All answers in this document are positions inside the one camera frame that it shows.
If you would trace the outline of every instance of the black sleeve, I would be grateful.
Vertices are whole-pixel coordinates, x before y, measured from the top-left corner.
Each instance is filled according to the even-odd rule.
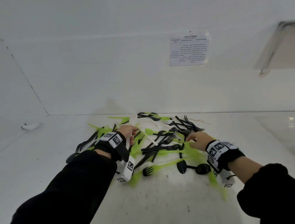
[[[67,164],[41,194],[13,215],[17,223],[90,223],[117,170],[117,164],[85,151]]]
[[[292,222],[295,179],[283,165],[268,164],[245,183],[237,199],[243,211],[261,223]]]

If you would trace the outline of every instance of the paper sign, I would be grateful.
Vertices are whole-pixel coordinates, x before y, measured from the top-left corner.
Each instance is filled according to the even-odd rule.
[[[209,35],[188,35],[171,37],[170,66],[204,64]]]

